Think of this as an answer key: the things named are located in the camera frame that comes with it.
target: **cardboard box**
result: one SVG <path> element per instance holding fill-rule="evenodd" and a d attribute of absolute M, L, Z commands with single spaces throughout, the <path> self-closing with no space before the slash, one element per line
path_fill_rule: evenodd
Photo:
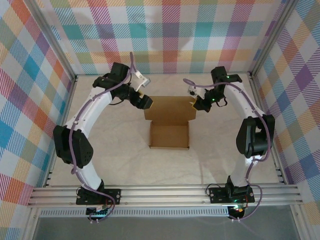
<path fill-rule="evenodd" d="M 151 120 L 151 149 L 189 149 L 189 121 L 196 118 L 191 96 L 150 96 L 152 107 L 144 110 Z"/>

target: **purple cable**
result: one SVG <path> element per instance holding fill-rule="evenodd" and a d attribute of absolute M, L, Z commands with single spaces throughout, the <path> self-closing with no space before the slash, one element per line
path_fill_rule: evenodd
<path fill-rule="evenodd" d="M 191 81 L 191 80 L 189 80 L 189 79 L 186 79 L 186 78 L 184 78 L 183 81 L 184 81 L 186 84 L 188 84 L 188 85 L 190 85 L 190 86 L 193 86 L 193 87 L 196 87 L 196 88 L 213 88 L 213 87 L 216 87 L 216 86 L 219 86 L 219 85 L 229 85 L 229 86 L 234 87 L 235 89 L 237 89 L 237 90 L 244 96 L 244 98 L 247 100 L 248 104 L 249 104 L 250 107 L 252 108 L 252 111 L 259 117 L 259 119 L 261 120 L 261 122 L 262 122 L 262 124 L 263 124 L 263 127 L 264 127 L 265 132 L 266 132 L 266 140 L 267 140 L 267 144 L 268 144 L 267 151 L 266 151 L 266 155 L 265 155 L 265 157 L 264 157 L 263 159 L 255 159 L 255 158 L 253 157 L 253 161 L 251 162 L 251 164 L 250 164 L 250 166 L 249 166 L 249 168 L 248 168 L 248 170 L 247 170 L 247 172 L 246 172 L 246 174 L 245 174 L 245 180 L 246 180 L 246 182 L 248 183 L 248 185 L 249 185 L 250 187 L 257 187 L 257 188 L 259 188 L 259 190 L 260 190 L 260 199 L 259 199 L 257 205 L 255 206 L 255 208 L 253 209 L 253 211 L 252 211 L 250 214 L 248 214 L 247 216 L 241 218 L 241 220 L 245 220 L 245 219 L 251 217 L 251 216 L 255 213 L 255 211 L 257 210 L 257 208 L 259 207 L 259 205 L 260 205 L 260 203 L 261 203 L 261 201 L 262 201 L 262 196 L 263 196 L 262 188 L 261 188 L 259 185 L 257 185 L 257 184 L 251 184 L 251 183 L 249 182 L 249 174 L 250 174 L 250 171 L 251 171 L 251 169 L 253 168 L 253 166 L 254 166 L 254 164 L 255 164 L 255 161 L 257 161 L 257 162 L 264 162 L 265 160 L 268 159 L 268 157 L 269 157 L 269 155 L 270 155 L 270 150 L 271 150 L 271 138 L 270 138 L 270 133 L 269 133 L 268 126 L 267 126 L 265 120 L 263 119 L 263 117 L 262 117 L 262 116 L 258 113 L 258 111 L 256 110 L 256 108 L 255 108 L 255 106 L 253 105 L 253 103 L 250 101 L 250 99 L 249 99 L 249 97 L 247 96 L 247 94 L 245 94 L 245 93 L 243 92 L 243 90 L 242 90 L 240 87 L 238 87 L 237 85 L 234 85 L 234 84 L 232 84 L 232 83 L 230 83 L 230 82 L 218 82 L 218 83 L 211 84 L 211 85 L 197 85 L 197 84 L 195 84 L 193 81 Z M 234 219 L 234 220 L 239 220 L 239 219 L 237 219 L 237 218 L 235 218 L 235 217 L 233 217 L 233 216 L 230 216 L 230 217 L 231 217 L 232 219 Z"/>
<path fill-rule="evenodd" d="M 90 190 L 91 192 L 94 192 L 94 193 L 96 193 L 96 194 L 100 194 L 100 195 L 102 195 L 102 196 L 105 196 L 105 197 L 107 197 L 107 198 L 109 198 L 109 199 L 112 200 L 112 209 L 111 209 L 111 211 L 109 211 L 109 213 L 108 213 L 106 216 L 104 216 L 103 218 L 101 218 L 101 219 L 100 219 L 100 222 L 103 221 L 103 220 L 105 220 L 105 219 L 114 211 L 115 206 L 116 206 L 116 201 L 115 201 L 115 199 L 114 199 L 112 196 L 110 196 L 110 195 L 108 195 L 108 194 L 105 194 L 105 193 L 103 193 L 103 192 L 97 191 L 97 190 L 89 187 L 88 185 L 86 185 L 85 181 L 84 181 L 84 180 L 81 178 L 81 176 L 78 174 L 78 172 L 77 172 L 77 160 L 76 160 L 76 155 L 75 155 L 75 152 L 74 152 L 74 147 L 73 147 L 73 144 L 72 144 L 72 134 L 73 134 L 73 132 L 74 132 L 74 130 L 75 130 L 75 127 L 76 127 L 76 125 L 77 125 L 77 123 L 75 123 L 75 122 L 80 119 L 81 114 L 86 110 L 86 108 L 88 107 L 88 105 L 89 105 L 91 102 L 95 101 L 95 100 L 96 100 L 98 97 L 100 97 L 101 95 L 106 94 L 106 93 L 108 93 L 108 92 L 110 92 L 110 91 L 112 91 L 112 90 L 115 90 L 116 88 L 120 87 L 122 84 L 124 84 L 124 83 L 126 82 L 126 80 L 128 79 L 128 77 L 130 76 L 130 74 L 131 74 L 131 72 L 132 72 L 132 69 L 133 69 L 134 71 L 136 71 L 136 67 L 135 67 L 135 65 L 134 65 L 134 55 L 133 55 L 132 52 L 130 52 L 130 60 L 131 60 L 130 69 L 129 69 L 126 77 L 124 78 L 124 80 L 123 80 L 122 82 L 120 82 L 119 84 L 117 84 L 116 86 L 113 86 L 113 87 L 111 87 L 111 88 L 109 88 L 109 89 L 107 89 L 107 90 L 105 90 L 105 91 L 103 91 L 103 92 L 95 95 L 92 99 L 89 99 L 89 100 L 83 105 L 83 107 L 79 110 L 79 113 L 77 114 L 77 116 L 76 116 L 76 118 L 75 118 L 75 120 L 74 120 L 74 122 L 73 122 L 73 124 L 72 124 L 72 126 L 71 126 L 70 133 L 69 133 L 68 142 L 69 142 L 69 148 L 70 148 L 71 157 L 72 157 L 72 164 L 73 164 L 73 168 L 72 168 L 72 170 L 71 170 L 71 174 L 75 174 L 75 175 L 77 176 L 77 178 L 79 179 L 79 181 L 81 182 L 81 184 L 83 184 L 83 186 L 84 186 L 86 189 L 88 189 L 88 190 Z M 91 223 L 92 223 L 93 220 L 91 219 L 91 216 L 92 216 L 92 214 L 89 215 L 89 219 L 90 219 L 90 221 L 91 221 Z"/>

